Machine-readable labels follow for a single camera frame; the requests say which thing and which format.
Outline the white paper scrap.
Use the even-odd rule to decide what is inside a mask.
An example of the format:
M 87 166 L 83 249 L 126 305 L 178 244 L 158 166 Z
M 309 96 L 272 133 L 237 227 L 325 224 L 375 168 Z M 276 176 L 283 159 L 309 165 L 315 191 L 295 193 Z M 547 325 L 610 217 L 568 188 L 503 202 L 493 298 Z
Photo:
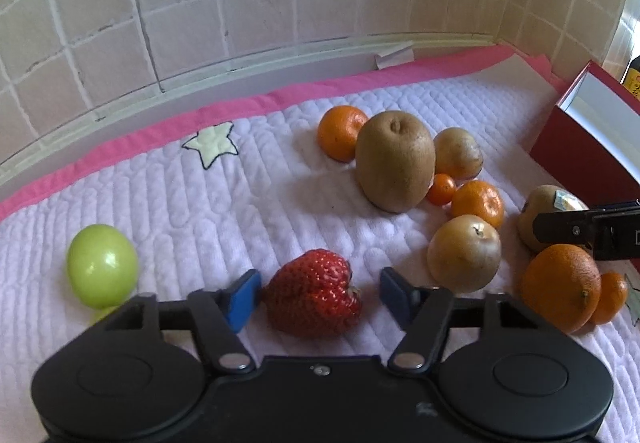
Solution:
M 411 63 L 415 59 L 412 41 L 389 44 L 374 55 L 375 66 L 378 70 Z

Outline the dark soy sauce bottle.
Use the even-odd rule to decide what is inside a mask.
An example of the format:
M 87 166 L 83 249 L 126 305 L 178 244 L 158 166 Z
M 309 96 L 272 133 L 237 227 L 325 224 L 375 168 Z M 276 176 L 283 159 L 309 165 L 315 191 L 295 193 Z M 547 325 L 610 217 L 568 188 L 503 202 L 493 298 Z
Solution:
M 623 79 L 623 86 L 637 100 L 640 100 L 640 56 L 630 62 Z

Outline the brown pear with stem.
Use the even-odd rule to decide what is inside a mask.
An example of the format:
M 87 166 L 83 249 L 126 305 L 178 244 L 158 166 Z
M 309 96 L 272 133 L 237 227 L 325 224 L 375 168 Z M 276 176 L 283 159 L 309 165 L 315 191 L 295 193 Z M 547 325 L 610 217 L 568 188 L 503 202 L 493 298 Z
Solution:
M 434 234 L 427 247 L 426 261 L 439 286 L 453 293 L 473 293 L 486 287 L 498 272 L 500 236 L 480 217 L 453 218 Z

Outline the white quilted pink-edged mat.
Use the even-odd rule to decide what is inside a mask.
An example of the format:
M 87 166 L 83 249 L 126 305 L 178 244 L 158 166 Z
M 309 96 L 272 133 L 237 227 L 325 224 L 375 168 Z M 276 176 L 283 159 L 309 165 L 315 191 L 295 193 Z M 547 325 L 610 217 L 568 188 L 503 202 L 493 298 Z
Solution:
M 485 156 L 482 178 L 514 214 L 527 192 L 549 179 L 521 142 L 558 93 L 543 62 L 502 49 L 480 50 L 480 60 L 459 76 L 431 59 L 208 107 L 101 148 L 88 176 L 7 216 L 2 440 L 44 437 L 29 386 L 37 367 L 89 323 L 63 267 L 70 241 L 90 224 L 111 224 L 132 241 L 140 289 L 163 300 L 227 284 L 248 267 L 271 273 L 311 248 L 345 257 L 364 291 L 386 265 L 424 281 L 421 252 L 445 212 L 424 205 L 393 216 L 373 207 L 352 170 L 322 154 L 314 138 L 334 105 L 371 115 L 403 110 L 433 131 L 471 131 Z

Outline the red strawberry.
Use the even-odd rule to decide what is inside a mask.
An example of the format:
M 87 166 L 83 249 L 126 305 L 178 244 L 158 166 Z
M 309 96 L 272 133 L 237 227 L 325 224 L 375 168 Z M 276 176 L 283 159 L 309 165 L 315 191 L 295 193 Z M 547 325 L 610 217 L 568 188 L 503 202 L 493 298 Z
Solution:
M 326 249 L 309 250 L 280 267 L 262 289 L 262 302 L 272 328 L 305 339 L 341 336 L 362 313 L 349 262 Z

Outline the large brown kiwi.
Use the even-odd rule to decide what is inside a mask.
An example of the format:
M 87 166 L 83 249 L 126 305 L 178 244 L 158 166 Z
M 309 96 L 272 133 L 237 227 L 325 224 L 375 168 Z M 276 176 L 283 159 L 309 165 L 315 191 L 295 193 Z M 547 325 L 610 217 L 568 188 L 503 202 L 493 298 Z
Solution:
M 360 130 L 355 162 L 364 196 L 382 210 L 402 214 L 423 200 L 433 182 L 431 132 L 407 112 L 382 112 Z

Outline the large orange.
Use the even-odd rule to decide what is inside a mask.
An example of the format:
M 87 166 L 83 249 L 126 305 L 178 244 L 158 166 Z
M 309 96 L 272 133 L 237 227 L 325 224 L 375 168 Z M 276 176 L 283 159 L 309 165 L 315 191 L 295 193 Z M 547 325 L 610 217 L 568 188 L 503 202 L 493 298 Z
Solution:
M 521 301 L 563 333 L 575 333 L 593 315 L 601 276 L 591 255 L 578 246 L 555 244 L 528 263 L 518 281 Z

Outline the brown fruit with sticker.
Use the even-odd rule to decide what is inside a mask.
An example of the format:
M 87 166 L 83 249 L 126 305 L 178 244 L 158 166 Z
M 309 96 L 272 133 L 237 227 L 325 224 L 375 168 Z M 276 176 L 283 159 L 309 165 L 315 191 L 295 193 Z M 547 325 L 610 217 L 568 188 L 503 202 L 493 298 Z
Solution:
M 539 214 L 587 210 L 588 206 L 577 196 L 559 186 L 545 184 L 537 186 L 529 193 L 518 216 L 518 235 L 521 241 L 533 252 L 541 252 L 548 244 L 538 241 L 533 232 L 534 219 Z

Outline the green apple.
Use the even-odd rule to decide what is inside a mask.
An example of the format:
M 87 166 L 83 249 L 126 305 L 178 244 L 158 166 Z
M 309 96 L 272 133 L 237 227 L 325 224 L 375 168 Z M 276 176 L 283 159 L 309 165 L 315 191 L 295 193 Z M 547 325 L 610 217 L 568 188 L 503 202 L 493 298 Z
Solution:
M 114 226 L 89 225 L 68 247 L 66 273 L 74 294 L 87 307 L 117 307 L 137 285 L 137 252 Z

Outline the red cardboard box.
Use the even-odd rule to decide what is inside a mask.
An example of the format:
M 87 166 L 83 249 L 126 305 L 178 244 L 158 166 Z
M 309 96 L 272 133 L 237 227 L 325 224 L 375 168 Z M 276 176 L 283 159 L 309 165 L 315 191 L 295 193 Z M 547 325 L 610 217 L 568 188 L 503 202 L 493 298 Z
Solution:
M 639 201 L 639 101 L 589 63 L 552 108 L 530 156 L 588 209 Z

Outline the tiny orange kumquat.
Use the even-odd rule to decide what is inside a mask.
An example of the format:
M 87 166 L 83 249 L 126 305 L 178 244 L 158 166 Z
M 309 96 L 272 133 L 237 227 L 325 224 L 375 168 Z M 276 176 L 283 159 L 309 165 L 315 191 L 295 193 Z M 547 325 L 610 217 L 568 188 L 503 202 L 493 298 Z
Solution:
M 452 177 L 448 174 L 435 174 L 433 184 L 425 198 L 435 206 L 445 206 L 451 202 L 456 191 L 457 184 Z

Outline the small brown round fruit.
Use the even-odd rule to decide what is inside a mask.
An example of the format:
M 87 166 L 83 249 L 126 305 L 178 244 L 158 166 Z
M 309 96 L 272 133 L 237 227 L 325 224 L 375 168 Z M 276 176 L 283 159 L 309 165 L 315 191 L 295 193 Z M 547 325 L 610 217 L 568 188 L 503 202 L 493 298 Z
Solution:
M 444 129 L 436 134 L 435 172 L 447 174 L 454 180 L 476 178 L 484 166 L 484 156 L 469 131 L 458 127 Z

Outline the small mandarin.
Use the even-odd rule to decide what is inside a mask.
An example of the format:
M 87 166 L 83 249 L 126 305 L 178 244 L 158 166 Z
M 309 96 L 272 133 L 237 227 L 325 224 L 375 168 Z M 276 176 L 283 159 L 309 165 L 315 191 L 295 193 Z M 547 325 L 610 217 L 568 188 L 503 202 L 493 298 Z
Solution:
M 611 322 L 628 297 L 628 285 L 623 274 L 608 272 L 601 275 L 601 295 L 590 322 L 594 325 L 603 325 Z

